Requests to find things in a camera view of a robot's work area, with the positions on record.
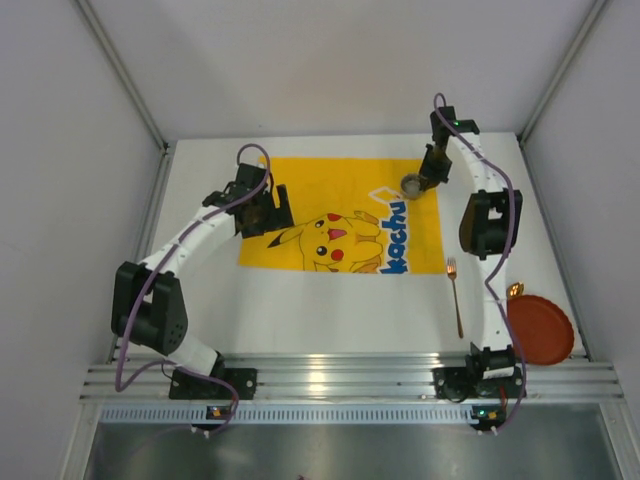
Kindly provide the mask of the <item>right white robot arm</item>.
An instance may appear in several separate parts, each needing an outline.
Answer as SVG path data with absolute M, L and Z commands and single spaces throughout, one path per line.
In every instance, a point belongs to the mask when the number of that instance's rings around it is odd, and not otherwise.
M 444 96 L 434 99 L 430 114 L 432 140 L 418 170 L 421 193 L 449 180 L 453 161 L 460 159 L 471 180 L 471 191 L 458 229 L 461 250 L 474 258 L 482 287 L 482 333 L 472 350 L 504 352 L 515 346 L 507 316 L 507 265 L 515 246 L 523 198 L 508 175 L 490 162 L 481 147 L 476 122 L 456 117 Z

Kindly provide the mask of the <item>yellow Pikachu placemat cloth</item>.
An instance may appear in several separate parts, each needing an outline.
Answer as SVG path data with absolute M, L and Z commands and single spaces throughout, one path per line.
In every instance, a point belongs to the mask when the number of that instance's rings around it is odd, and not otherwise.
M 294 224 L 243 240 L 239 265 L 318 273 L 442 274 L 437 194 L 400 184 L 417 158 L 276 157 Z

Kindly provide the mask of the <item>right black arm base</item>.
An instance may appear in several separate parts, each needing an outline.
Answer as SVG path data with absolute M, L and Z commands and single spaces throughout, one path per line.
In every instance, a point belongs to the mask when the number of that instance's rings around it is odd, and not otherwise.
M 436 397 L 462 403 L 470 399 L 516 399 L 524 381 L 514 349 L 478 349 L 471 352 L 461 367 L 440 367 L 432 371 Z

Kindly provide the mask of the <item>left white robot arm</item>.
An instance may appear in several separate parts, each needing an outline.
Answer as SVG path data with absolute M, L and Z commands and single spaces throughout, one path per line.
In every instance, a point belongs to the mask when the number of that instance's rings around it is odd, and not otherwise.
M 198 375 L 210 376 L 223 363 L 221 354 L 190 330 L 181 280 L 236 236 L 262 236 L 293 225 L 287 188 L 272 180 L 267 169 L 239 164 L 235 179 L 205 197 L 171 240 L 142 261 L 118 268 L 111 330 L 121 339 L 120 367 L 131 344 Z

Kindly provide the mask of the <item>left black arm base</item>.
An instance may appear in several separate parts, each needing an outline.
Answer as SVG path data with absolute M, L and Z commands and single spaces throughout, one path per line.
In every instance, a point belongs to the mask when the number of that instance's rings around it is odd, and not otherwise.
M 168 397 L 171 400 L 252 400 L 257 389 L 254 368 L 227 368 L 218 382 L 175 370 Z

